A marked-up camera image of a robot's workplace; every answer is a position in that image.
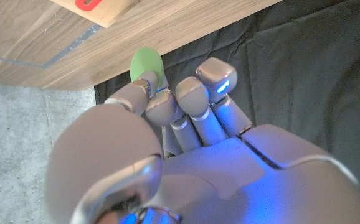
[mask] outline black fabric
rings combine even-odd
[[[163,55],[169,85],[208,57],[236,67],[230,96],[256,125],[315,143],[360,181],[359,0],[284,0],[237,21]],[[98,100],[129,81],[125,73],[97,86]]]

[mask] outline led light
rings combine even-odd
[[[230,85],[230,80],[225,81],[225,83],[222,86],[220,86],[220,88],[217,89],[217,93],[223,92],[229,85]]]
[[[152,209],[148,209],[147,210],[147,214],[144,217],[143,223],[142,224],[150,224],[153,222],[153,218],[154,218],[154,210]]]
[[[170,223],[169,217],[166,215],[162,216],[161,221],[159,222],[159,224],[169,224],[169,223]]]
[[[136,223],[136,215],[135,214],[130,214],[127,217],[125,217],[124,220],[121,220],[121,224],[134,224]]]
[[[162,88],[162,89],[160,89],[160,90],[156,90],[156,92],[159,93],[159,92],[162,91],[162,90],[168,90],[168,89],[169,89],[169,87],[167,86],[167,87],[164,87],[164,88]]]

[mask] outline gray floor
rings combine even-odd
[[[0,223],[50,223],[44,176],[53,143],[95,105],[94,90],[0,86]]]

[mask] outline white robotic hand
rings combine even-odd
[[[253,128],[226,94],[230,65],[210,58],[196,76],[153,96],[165,84],[143,74],[65,130],[46,183],[57,223],[360,223],[345,166],[285,130]]]

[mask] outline green object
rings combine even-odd
[[[158,77],[158,86],[162,85],[163,62],[159,53],[150,48],[143,47],[136,51],[130,63],[130,79],[135,81],[142,73],[151,71]]]

